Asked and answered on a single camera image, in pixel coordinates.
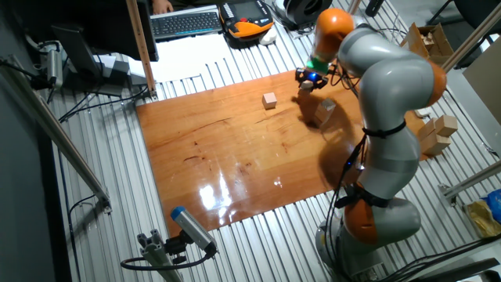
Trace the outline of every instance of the blue cap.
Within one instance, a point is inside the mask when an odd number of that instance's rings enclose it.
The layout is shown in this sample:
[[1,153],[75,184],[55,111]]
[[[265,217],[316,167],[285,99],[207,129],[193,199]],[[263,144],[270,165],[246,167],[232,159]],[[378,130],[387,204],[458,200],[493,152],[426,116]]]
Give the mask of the blue cap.
[[178,216],[179,216],[179,215],[181,215],[181,213],[182,213],[183,211],[185,211],[185,210],[186,210],[186,209],[185,209],[185,207],[183,207],[183,206],[178,206],[178,207],[175,207],[175,208],[172,210],[172,212],[171,212],[171,218],[172,218],[172,220],[174,220],[174,221],[175,221],[175,219],[177,219],[177,218],[178,218]]

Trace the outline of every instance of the wooden block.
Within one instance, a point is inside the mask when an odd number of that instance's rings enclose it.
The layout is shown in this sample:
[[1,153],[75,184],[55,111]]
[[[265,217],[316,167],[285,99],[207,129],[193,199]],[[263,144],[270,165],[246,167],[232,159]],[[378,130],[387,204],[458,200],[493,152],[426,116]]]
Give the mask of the wooden block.
[[435,130],[437,134],[444,137],[450,137],[457,131],[456,117],[443,115],[435,122]]
[[436,131],[433,131],[420,142],[421,152],[428,156],[436,156],[450,144],[451,139],[449,137],[440,136]]
[[274,109],[276,107],[275,93],[271,92],[264,94],[262,102],[266,110]]
[[435,122],[437,119],[433,117],[430,119],[428,123],[426,123],[418,132],[417,132],[417,138],[419,141],[422,141],[425,139],[427,136],[430,135],[435,130]]
[[333,102],[333,100],[329,98],[323,100],[316,108],[315,118],[313,118],[313,121],[316,123],[316,125],[320,127],[320,125],[322,125],[325,121],[329,120],[330,115],[334,112],[335,107],[336,104]]
[[298,95],[309,95],[313,91],[313,82],[303,81],[299,86]]

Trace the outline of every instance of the orange device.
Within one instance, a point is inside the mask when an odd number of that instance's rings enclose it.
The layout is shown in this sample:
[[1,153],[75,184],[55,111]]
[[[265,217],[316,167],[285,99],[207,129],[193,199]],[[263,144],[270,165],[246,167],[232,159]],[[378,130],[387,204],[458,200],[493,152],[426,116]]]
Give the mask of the orange device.
[[241,41],[258,39],[273,26],[273,17],[260,0],[218,5],[219,17],[226,34]]

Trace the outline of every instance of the computer monitor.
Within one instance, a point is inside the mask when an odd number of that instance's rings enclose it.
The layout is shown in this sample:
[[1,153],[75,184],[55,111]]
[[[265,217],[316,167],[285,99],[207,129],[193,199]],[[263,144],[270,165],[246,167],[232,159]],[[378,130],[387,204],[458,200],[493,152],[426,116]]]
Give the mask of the computer monitor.
[[[137,1],[139,15],[150,60],[157,61],[147,1]],[[10,0],[10,6],[36,42],[61,42],[81,81],[70,88],[90,91],[103,83],[93,55],[118,52],[140,60],[125,0]]]

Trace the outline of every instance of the wooden board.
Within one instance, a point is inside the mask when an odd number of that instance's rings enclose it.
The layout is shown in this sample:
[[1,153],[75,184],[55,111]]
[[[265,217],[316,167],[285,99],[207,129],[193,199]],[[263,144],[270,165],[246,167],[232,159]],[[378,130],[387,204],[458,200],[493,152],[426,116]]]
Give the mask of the wooden board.
[[[358,100],[341,84],[300,99],[297,91],[290,71],[137,108],[172,236],[179,205],[212,230],[332,189],[362,138]],[[269,92],[278,103],[265,110]],[[309,122],[326,97],[337,106],[318,130]],[[424,126],[405,118],[415,134]]]

